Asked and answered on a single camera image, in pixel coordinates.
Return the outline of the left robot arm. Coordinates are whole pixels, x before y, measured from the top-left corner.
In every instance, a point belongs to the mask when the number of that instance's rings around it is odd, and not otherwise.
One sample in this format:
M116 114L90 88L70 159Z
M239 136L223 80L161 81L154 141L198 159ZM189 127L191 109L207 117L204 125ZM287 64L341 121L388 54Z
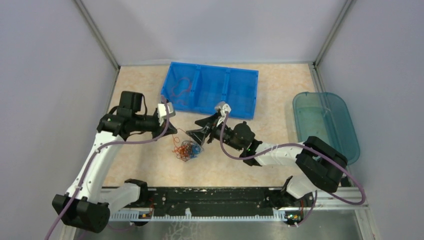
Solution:
M152 115L148 114L145 96L123 91L119 104L99 121L90 154L65 194L57 194L52 206L57 212L49 232L59 222L92 233L104 230L112 214L129 205L144 207L149 203L148 184L128 179L108 193L102 193L103 183L118 152L124 145L144 145L177 129L170 119L175 116L173 104L164 96Z

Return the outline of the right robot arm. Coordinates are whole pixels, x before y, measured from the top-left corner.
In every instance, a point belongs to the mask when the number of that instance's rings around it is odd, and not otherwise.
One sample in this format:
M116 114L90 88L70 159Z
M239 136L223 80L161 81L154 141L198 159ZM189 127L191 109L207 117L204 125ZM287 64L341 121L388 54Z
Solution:
M295 206L302 197L316 190L335 193L341 182L348 160L338 150L317 136L309 136L299 143L281 146L256 139L246 121L229 127L219 113L199 119L198 129L186 134L202 146L218 140L220 144L240 151L237 160L249 166L297 167L300 173L290 176L282 191L281 199L287 206Z

